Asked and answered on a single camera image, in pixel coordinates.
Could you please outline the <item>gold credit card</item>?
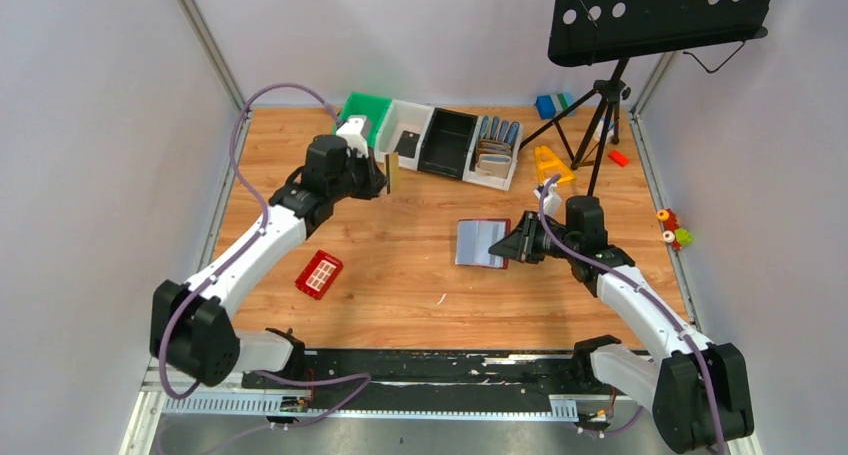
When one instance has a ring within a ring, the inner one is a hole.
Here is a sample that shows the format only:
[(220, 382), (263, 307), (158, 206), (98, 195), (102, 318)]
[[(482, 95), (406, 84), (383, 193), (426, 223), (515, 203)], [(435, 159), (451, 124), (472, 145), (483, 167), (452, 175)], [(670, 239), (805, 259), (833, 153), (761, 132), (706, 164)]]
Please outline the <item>gold credit card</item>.
[(400, 163), (397, 152), (389, 152), (385, 156), (385, 174), (387, 179), (386, 192), (392, 194), (400, 186)]

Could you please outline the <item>black credit card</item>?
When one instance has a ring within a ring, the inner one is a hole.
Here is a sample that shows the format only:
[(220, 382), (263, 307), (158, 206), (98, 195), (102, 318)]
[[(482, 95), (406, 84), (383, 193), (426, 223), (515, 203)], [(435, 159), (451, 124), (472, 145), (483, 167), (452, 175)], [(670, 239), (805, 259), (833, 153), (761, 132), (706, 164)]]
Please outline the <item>black credit card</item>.
[(399, 157), (414, 159), (417, 155), (420, 134), (408, 130), (401, 132), (394, 151)]

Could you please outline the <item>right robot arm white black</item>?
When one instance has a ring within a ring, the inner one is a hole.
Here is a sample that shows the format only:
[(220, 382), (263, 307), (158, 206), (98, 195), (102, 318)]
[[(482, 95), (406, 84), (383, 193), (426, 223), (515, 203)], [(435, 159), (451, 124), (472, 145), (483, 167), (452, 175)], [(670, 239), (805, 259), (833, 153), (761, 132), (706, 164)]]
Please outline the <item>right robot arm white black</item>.
[(565, 220), (525, 212), (490, 254), (537, 264), (566, 260), (574, 278), (625, 321), (648, 351), (636, 355), (612, 336), (576, 344), (583, 353), (571, 378), (584, 392), (603, 385), (623, 391), (648, 410), (666, 445), (678, 454), (719, 449), (754, 432), (746, 361), (731, 343), (717, 344), (685, 322), (650, 287), (635, 261), (611, 244), (594, 196), (565, 202)]

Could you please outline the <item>red leather card holder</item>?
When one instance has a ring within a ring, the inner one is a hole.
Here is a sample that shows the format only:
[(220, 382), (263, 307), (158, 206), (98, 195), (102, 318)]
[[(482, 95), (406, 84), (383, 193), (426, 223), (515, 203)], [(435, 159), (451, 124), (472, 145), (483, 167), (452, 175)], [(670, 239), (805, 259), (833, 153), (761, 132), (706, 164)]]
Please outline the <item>red leather card holder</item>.
[(490, 254), (489, 249), (509, 233), (510, 224), (510, 220), (504, 218), (459, 220), (454, 263), (458, 266), (506, 269), (508, 260)]

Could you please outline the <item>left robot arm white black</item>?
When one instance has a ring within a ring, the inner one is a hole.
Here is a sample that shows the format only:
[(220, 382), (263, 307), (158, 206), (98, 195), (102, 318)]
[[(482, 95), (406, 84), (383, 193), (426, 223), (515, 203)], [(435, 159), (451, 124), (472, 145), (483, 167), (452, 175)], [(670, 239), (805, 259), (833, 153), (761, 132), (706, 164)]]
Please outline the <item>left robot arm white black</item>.
[(318, 135), (305, 161), (265, 201), (251, 228), (217, 260), (186, 281), (154, 291), (149, 349), (162, 374), (173, 367), (215, 386), (233, 372), (266, 371), (283, 388), (306, 375), (300, 340), (280, 330), (238, 331), (232, 318), (253, 288), (307, 240), (345, 198), (371, 200), (387, 179), (366, 139)]

